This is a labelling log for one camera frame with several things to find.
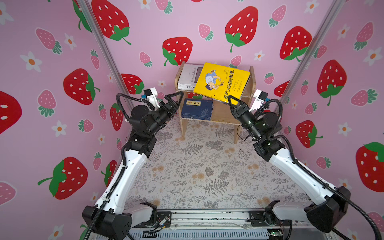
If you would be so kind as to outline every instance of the book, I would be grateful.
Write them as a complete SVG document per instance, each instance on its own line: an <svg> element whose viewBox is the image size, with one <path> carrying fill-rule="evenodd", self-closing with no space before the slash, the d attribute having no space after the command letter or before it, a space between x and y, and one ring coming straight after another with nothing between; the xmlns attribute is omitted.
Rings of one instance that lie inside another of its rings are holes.
<svg viewBox="0 0 384 240"><path fill-rule="evenodd" d="M248 71L205 63L194 93L228 103L229 95L241 98L249 78Z"/></svg>
<svg viewBox="0 0 384 240"><path fill-rule="evenodd" d="M181 117L210 121L213 107L213 100L186 98L181 110Z"/></svg>
<svg viewBox="0 0 384 240"><path fill-rule="evenodd" d="M184 64L179 81L177 82L177 87L180 90L192 91L196 86L203 66L204 65Z"/></svg>

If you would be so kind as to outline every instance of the blue book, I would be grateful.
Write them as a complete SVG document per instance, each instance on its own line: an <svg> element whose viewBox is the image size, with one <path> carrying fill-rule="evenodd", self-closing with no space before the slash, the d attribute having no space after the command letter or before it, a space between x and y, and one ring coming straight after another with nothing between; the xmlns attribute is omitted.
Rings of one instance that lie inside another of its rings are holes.
<svg viewBox="0 0 384 240"><path fill-rule="evenodd" d="M186 98L181 111L181 117L209 121L211 120L213 107L213 100Z"/></svg>

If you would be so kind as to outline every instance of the floor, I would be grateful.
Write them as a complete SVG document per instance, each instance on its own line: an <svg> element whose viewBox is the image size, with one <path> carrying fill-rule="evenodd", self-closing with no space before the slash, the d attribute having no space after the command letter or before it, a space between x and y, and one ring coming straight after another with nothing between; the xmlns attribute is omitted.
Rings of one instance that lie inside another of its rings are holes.
<svg viewBox="0 0 384 240"><path fill-rule="evenodd" d="M287 175L256 154L250 139L233 143L233 125L189 121L182 137L176 116L156 138L126 208L145 201L161 209L231 209L307 200Z"/></svg>

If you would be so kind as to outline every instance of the cartoon boy illustration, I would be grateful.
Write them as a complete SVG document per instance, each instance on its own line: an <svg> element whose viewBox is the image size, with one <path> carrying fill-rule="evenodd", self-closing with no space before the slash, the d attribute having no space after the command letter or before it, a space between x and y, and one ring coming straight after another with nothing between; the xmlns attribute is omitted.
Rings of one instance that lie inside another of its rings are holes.
<svg viewBox="0 0 384 240"><path fill-rule="evenodd" d="M221 82L220 85L216 85L216 79ZM220 86L224 84L224 81L221 81L221 78L216 75L215 70L212 70L211 73L207 73L205 76L205 82L207 85L205 86L208 90L218 89Z"/></svg>

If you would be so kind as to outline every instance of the strawberry wallpaper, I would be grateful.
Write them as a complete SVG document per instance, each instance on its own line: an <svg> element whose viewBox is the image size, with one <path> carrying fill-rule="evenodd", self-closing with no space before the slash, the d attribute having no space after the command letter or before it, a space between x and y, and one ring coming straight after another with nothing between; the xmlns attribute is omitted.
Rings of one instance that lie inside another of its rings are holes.
<svg viewBox="0 0 384 240"><path fill-rule="evenodd" d="M88 1L131 94L174 93L186 61L252 65L258 88L273 98L282 96L332 2Z"/></svg>
<svg viewBox="0 0 384 240"><path fill-rule="evenodd" d="M382 1L344 4L285 103L282 125L296 157L348 188L383 235L384 18L379 9ZM337 227L350 239L374 238L353 208Z"/></svg>
<svg viewBox="0 0 384 240"><path fill-rule="evenodd" d="M79 239L119 161L129 124L90 31L76 0L0 2L1 239Z"/></svg>

